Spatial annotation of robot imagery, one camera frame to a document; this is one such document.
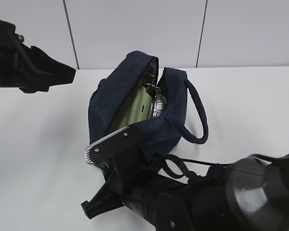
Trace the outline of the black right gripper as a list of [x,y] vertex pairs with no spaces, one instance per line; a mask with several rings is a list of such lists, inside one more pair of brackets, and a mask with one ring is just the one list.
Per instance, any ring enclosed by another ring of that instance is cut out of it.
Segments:
[[81,203],[88,219],[126,206],[134,212],[187,211],[184,192],[187,185],[178,182],[191,177],[183,160],[175,155],[146,160],[135,145],[109,160],[112,172],[90,201]]

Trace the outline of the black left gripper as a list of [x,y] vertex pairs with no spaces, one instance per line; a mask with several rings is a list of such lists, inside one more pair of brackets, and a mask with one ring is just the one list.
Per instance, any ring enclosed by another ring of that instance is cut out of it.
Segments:
[[16,26],[6,23],[14,49],[12,59],[14,84],[24,93],[47,92],[51,84],[70,84],[76,70],[48,56],[36,46],[26,46],[24,36],[16,33]]

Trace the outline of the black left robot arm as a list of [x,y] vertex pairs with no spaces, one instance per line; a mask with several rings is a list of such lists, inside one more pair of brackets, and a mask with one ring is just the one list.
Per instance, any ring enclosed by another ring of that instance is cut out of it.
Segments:
[[74,68],[36,46],[26,46],[24,36],[15,30],[14,24],[0,20],[0,88],[18,88],[32,94],[74,81]]

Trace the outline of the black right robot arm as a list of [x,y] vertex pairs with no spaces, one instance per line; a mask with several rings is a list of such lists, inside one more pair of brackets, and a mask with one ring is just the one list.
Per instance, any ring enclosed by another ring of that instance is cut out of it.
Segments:
[[229,165],[210,166],[205,176],[189,171],[169,155],[187,176],[157,173],[138,145],[110,154],[105,184],[82,203],[88,218],[128,207],[158,231],[288,231],[289,154],[252,154]]

